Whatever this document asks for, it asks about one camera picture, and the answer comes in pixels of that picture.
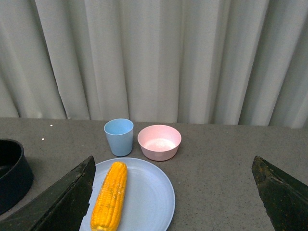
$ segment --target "speckled countertop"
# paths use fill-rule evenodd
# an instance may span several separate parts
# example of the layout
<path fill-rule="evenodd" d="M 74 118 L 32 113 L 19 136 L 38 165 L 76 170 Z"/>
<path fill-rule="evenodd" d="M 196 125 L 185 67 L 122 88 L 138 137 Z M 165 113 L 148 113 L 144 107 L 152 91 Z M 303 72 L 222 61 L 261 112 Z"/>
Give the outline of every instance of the speckled countertop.
<path fill-rule="evenodd" d="M 0 118 L 0 139 L 19 141 L 35 175 L 28 194 L 8 217 L 89 155 L 115 158 L 104 121 Z M 133 151 L 169 177 L 176 208 L 168 231 L 273 231 L 251 172 L 256 155 L 308 184 L 308 130 L 279 127 L 169 124 L 182 135 L 177 154 L 165 162 L 147 159 L 137 135 L 154 123 L 134 123 Z"/>

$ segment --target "plate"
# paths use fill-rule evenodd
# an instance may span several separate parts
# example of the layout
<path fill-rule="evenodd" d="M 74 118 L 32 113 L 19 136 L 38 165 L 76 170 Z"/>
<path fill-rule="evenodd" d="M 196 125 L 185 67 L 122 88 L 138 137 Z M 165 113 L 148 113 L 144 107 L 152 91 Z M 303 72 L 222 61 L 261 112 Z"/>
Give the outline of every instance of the plate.
<path fill-rule="evenodd" d="M 115 161 L 128 167 L 122 218 L 117 231 L 166 231 L 175 209 L 175 194 L 167 175 L 157 166 L 136 158 L 116 158 L 96 165 L 89 209 L 79 231 L 91 231 L 90 219 L 107 171 Z"/>

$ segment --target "corn on the cob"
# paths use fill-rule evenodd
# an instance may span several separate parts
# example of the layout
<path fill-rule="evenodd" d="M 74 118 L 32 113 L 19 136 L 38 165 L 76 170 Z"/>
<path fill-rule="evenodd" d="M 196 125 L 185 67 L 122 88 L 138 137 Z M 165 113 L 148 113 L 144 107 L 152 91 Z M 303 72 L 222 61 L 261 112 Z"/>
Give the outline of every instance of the corn on the cob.
<path fill-rule="evenodd" d="M 114 162 L 104 179 L 92 212 L 92 231 L 116 231 L 122 214 L 126 180 L 126 164 Z"/>

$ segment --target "blue plastic cup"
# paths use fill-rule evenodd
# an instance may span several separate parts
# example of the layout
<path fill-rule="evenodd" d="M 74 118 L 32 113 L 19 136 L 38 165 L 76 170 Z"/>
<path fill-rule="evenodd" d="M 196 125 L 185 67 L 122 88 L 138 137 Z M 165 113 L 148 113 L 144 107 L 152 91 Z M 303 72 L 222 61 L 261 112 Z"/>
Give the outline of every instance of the blue plastic cup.
<path fill-rule="evenodd" d="M 115 156 L 126 156 L 133 148 L 134 124 L 128 119 L 114 119 L 104 126 L 104 131 Z"/>

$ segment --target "curtain fold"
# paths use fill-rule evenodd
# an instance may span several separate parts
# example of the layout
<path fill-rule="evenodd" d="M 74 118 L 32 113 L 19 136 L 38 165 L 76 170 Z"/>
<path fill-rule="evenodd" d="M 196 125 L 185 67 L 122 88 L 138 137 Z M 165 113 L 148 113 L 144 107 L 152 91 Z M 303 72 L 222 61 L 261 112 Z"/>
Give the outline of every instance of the curtain fold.
<path fill-rule="evenodd" d="M 4 0 L 0 116 L 308 126 L 306 0 Z"/>

